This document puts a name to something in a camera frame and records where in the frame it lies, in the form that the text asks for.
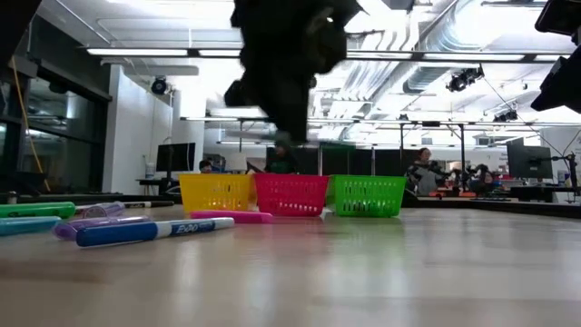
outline yellow basket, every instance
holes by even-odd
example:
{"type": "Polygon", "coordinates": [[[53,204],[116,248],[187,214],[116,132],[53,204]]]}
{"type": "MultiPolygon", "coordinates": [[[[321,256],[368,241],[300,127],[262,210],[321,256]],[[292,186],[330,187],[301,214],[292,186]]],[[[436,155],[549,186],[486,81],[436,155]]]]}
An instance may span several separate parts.
{"type": "Polygon", "coordinates": [[[180,175],[183,210],[246,211],[256,203],[252,175],[185,173],[180,175]]]}

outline blue marker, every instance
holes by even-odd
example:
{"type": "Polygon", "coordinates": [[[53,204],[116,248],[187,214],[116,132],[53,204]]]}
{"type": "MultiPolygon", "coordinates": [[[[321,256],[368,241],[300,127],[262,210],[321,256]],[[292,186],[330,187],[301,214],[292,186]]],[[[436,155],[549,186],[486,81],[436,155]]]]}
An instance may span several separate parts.
{"type": "Polygon", "coordinates": [[[212,218],[87,227],[77,232],[76,243],[79,246],[86,247],[151,241],[169,236],[206,233],[217,229],[232,227],[233,225],[234,220],[232,218],[212,218]]]}

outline green basket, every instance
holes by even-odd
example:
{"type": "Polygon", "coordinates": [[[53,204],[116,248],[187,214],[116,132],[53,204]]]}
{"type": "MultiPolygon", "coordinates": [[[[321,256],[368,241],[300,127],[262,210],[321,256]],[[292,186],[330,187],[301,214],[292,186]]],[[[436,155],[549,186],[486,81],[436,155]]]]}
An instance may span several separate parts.
{"type": "Polygon", "coordinates": [[[397,216],[406,181],[406,177],[335,175],[327,201],[335,204],[339,216],[397,216]]]}

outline yellow cable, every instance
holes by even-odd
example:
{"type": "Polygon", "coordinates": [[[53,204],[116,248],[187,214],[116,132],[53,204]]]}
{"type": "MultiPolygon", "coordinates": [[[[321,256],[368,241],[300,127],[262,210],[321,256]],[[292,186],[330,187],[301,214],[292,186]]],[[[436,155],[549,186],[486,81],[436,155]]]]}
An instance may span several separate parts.
{"type": "MultiPolygon", "coordinates": [[[[18,92],[18,101],[20,102],[20,109],[22,109],[22,116],[25,119],[26,133],[30,139],[30,148],[33,150],[33,155],[34,159],[36,160],[36,165],[38,166],[38,171],[40,173],[44,173],[43,166],[40,164],[40,160],[38,160],[38,155],[36,154],[36,148],[34,148],[33,136],[30,135],[30,128],[28,127],[28,114],[26,114],[25,101],[22,97],[22,90],[20,89],[20,81],[18,81],[18,72],[16,71],[16,61],[14,57],[12,57],[12,70],[15,73],[16,91],[18,92]]],[[[46,187],[46,191],[51,192],[51,188],[48,186],[46,178],[44,179],[44,187],[46,187]]]]}

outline plastic basket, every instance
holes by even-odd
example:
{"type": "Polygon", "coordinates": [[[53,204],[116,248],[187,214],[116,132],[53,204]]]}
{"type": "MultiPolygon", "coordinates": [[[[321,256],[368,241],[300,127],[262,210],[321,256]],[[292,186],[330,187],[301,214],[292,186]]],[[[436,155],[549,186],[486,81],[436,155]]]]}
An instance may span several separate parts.
{"type": "Polygon", "coordinates": [[[406,177],[332,177],[328,200],[339,216],[393,217],[399,214],[406,177]]]}
{"type": "Polygon", "coordinates": [[[257,173],[254,178],[262,213],[314,217],[323,211],[328,176],[257,173]]]}
{"type": "Polygon", "coordinates": [[[185,173],[180,175],[183,210],[246,211],[255,198],[251,175],[185,173]]]}

